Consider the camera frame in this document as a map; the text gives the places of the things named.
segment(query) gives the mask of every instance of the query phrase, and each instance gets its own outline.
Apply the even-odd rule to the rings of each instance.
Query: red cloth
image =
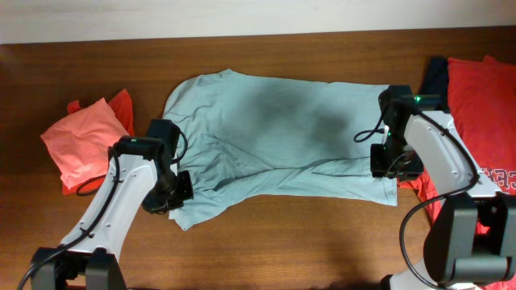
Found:
[[[460,137],[486,176],[501,190],[516,194],[516,66],[491,56],[483,62],[449,59],[448,72],[448,105]],[[421,201],[438,194],[426,171],[399,186],[416,189]],[[440,209],[440,203],[427,206],[432,220]],[[477,233],[486,230],[477,227]],[[516,290],[516,279],[485,289]]]
[[[122,90],[118,93],[109,103],[108,105],[114,111],[114,116],[122,123],[122,126],[127,130],[127,133],[130,136],[135,135],[135,129],[133,128],[133,113],[132,113],[132,100],[131,96],[127,92],[126,89]],[[68,114],[73,114],[79,110],[81,110],[81,106],[79,105],[79,101],[72,101],[66,106],[66,110]],[[98,189],[104,179],[101,178],[99,180],[93,181],[87,184],[84,188],[81,189],[83,193],[86,193],[91,190]],[[62,193],[64,195],[74,194],[77,189],[81,186],[80,184],[73,186],[72,188],[67,188],[66,185],[63,184]]]

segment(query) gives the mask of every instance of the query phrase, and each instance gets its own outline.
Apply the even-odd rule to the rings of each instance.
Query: wooden table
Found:
[[[54,247],[91,197],[63,197],[59,171],[39,135],[66,115],[127,88],[136,134],[161,116],[182,81],[225,68],[267,77],[417,90],[429,56],[516,63],[516,27],[371,31],[0,46],[0,288],[13,288],[38,247]],[[397,231],[410,207],[319,197],[253,197],[183,232],[140,210],[120,264],[132,287],[325,288],[377,282],[405,267]],[[428,222],[410,223],[407,244],[421,257]]]

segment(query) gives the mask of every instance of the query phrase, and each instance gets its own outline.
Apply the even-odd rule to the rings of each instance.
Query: light blue cloth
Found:
[[[381,135],[353,142],[357,132],[376,125],[385,89],[230,69],[183,82],[170,95],[164,118],[189,140],[180,169],[190,172],[194,199],[169,218],[187,230],[258,194],[396,205],[396,181],[369,171],[369,148]]]

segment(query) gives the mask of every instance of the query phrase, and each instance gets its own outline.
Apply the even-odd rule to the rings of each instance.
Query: white wall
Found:
[[[0,43],[516,24],[516,0],[0,0]]]

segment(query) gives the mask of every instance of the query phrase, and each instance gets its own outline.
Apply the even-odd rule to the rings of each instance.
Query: wood grain surface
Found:
[[[417,90],[430,56],[516,64],[516,27],[370,31],[199,39],[0,46],[0,288],[11,289],[38,247],[54,247],[91,197],[63,197],[60,173],[39,135],[66,115],[128,89],[136,134],[161,116],[182,81],[231,68],[309,81],[409,84]],[[398,207],[320,197],[250,198],[183,232],[140,210],[120,265],[131,287],[308,289],[375,283],[403,270],[397,231],[417,203]],[[420,213],[407,244],[421,258]]]

